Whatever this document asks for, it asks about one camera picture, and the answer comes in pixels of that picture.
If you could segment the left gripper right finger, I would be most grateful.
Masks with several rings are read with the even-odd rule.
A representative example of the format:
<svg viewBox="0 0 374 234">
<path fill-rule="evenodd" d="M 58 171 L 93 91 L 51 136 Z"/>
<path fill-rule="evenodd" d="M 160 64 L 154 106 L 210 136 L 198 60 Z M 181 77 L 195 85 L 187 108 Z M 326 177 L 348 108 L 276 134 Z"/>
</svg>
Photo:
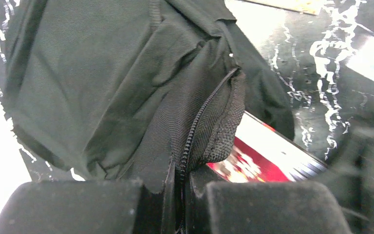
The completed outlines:
<svg viewBox="0 0 374 234">
<path fill-rule="evenodd" d="M 231 183 L 208 167 L 188 176 L 190 234 L 348 234 L 332 193 L 317 182 Z"/>
</svg>

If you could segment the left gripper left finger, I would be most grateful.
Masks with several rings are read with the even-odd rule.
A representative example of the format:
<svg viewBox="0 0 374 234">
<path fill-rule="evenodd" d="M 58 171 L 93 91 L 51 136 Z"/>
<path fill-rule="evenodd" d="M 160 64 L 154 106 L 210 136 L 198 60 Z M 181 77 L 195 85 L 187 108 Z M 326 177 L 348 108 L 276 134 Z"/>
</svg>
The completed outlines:
<svg viewBox="0 0 374 234">
<path fill-rule="evenodd" d="M 174 164 L 122 181 L 41 181 L 20 185 L 0 214 L 0 234 L 171 234 Z"/>
</svg>

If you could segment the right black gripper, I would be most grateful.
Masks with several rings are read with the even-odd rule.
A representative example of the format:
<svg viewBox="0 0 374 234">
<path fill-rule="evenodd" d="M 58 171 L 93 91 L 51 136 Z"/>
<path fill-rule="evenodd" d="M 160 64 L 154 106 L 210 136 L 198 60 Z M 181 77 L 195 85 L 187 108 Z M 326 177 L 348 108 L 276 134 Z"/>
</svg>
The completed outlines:
<svg viewBox="0 0 374 234">
<path fill-rule="evenodd" d="M 335 196 L 355 234 L 374 234 L 374 112 L 354 118 L 316 181 Z"/>
</svg>

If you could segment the purple white thin book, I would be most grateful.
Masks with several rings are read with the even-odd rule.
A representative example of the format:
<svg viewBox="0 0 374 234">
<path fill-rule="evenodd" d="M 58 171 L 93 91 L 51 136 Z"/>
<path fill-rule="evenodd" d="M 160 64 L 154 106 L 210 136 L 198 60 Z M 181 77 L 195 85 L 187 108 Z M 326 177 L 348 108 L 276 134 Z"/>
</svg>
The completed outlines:
<svg viewBox="0 0 374 234">
<path fill-rule="evenodd" d="M 326 170 L 325 163 L 248 112 L 237 127 L 228 158 L 207 165 L 234 183 L 294 182 Z"/>
</svg>

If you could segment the black student backpack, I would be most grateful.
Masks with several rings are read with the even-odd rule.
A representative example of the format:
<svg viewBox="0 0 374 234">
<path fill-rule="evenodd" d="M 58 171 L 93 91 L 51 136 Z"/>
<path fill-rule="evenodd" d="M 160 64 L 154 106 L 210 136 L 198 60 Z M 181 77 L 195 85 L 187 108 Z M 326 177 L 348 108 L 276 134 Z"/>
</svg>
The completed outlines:
<svg viewBox="0 0 374 234">
<path fill-rule="evenodd" d="M 180 189 L 229 155 L 244 111 L 294 139 L 278 76 L 223 0 L 22 0 L 3 105 L 35 153 L 89 179 Z"/>
</svg>

